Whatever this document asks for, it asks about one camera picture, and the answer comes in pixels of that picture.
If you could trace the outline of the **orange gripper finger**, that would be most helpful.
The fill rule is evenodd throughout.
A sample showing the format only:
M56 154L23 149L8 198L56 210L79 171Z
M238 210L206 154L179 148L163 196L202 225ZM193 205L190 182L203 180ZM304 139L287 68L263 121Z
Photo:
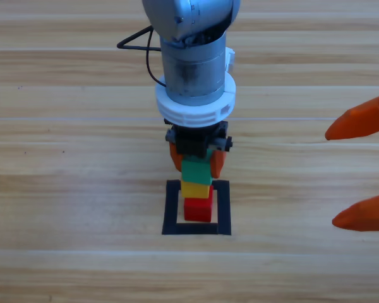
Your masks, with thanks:
M222 172L225 160L226 151L214 150L210 157L210 170L213 178L219 178Z
M344 112L327 129L327 140L361 138L379 132L379 96Z
M177 152L177 148L176 148L176 145L174 143L169 143L169 149L170 149L170 156L171 156L171 159L174 163L175 168L179 172L181 172L182 161L183 161L184 155L179 154Z
M332 219L335 227L358 232L379 232L379 196L357 202Z

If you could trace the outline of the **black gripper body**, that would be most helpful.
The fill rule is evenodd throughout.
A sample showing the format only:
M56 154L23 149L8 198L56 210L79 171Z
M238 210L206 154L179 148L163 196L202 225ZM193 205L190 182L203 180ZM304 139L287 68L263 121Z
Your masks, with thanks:
M227 136L227 121L201 128L178 126L167 119L164 122L172 126L165 139L176 146L179 154L205 158L208 150L229 152L233 146L232 137Z

